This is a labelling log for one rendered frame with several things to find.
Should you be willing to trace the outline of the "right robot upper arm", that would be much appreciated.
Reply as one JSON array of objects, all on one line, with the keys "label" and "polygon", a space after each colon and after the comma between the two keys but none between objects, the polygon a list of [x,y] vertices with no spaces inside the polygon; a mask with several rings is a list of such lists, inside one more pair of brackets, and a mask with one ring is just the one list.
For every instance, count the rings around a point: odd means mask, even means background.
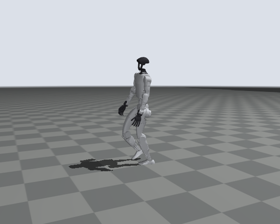
[{"label": "right robot upper arm", "polygon": [[136,74],[137,73],[134,74],[134,82],[133,82],[134,87],[131,88],[131,92],[133,92],[133,93],[136,93],[135,92],[135,77],[136,77]]}]

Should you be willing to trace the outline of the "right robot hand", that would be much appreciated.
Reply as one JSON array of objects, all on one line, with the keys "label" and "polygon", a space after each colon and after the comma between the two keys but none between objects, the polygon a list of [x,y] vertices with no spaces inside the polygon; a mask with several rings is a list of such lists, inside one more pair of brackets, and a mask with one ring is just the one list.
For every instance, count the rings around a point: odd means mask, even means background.
[{"label": "right robot hand", "polygon": [[124,112],[124,110],[126,109],[126,103],[127,103],[127,101],[125,101],[124,102],[124,105],[122,105],[120,108],[119,108],[119,111],[118,111],[118,113],[119,113],[119,115],[123,115],[123,112]]}]

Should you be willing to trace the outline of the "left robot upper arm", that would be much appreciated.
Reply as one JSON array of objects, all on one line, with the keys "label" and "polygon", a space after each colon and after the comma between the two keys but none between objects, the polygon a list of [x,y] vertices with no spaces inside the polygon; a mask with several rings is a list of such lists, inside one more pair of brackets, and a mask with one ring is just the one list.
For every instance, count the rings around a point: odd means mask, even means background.
[{"label": "left robot upper arm", "polygon": [[[148,98],[149,98],[149,94],[150,94],[150,84],[151,84],[151,77],[149,76],[144,76],[144,79],[143,79],[143,82],[144,82],[144,90],[145,90],[145,93],[148,95]],[[144,93],[144,94],[145,94]],[[143,94],[143,95],[144,95]],[[142,95],[142,97],[143,97]]]}]

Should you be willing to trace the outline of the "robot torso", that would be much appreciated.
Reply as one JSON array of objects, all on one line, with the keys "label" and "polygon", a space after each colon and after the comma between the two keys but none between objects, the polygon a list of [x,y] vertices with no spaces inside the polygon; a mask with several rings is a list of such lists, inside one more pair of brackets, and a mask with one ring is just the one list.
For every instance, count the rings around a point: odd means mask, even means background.
[{"label": "robot torso", "polygon": [[[144,82],[143,82],[143,79],[144,79],[144,76],[149,76],[149,74],[147,74],[146,72],[142,72],[143,74],[139,74],[140,72],[138,72],[136,74],[136,77],[135,77],[135,92],[136,92],[136,97],[137,98],[140,98],[138,99],[139,101],[139,104],[137,105],[137,110],[139,110],[139,107],[140,107],[140,104],[141,104],[141,100],[143,99],[142,98],[142,95],[145,93],[145,90],[144,90]],[[146,73],[146,74],[145,74]],[[148,104],[146,104],[145,108],[149,108],[148,107]]]}]

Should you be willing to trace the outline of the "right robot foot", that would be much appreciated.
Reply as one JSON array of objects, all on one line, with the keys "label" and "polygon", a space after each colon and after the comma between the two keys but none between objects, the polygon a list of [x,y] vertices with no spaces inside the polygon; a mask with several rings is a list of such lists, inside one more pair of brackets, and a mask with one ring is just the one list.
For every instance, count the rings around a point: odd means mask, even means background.
[{"label": "right robot foot", "polygon": [[140,149],[140,151],[136,151],[135,155],[133,156],[132,160],[136,159],[137,157],[139,157],[142,154],[142,150]]}]

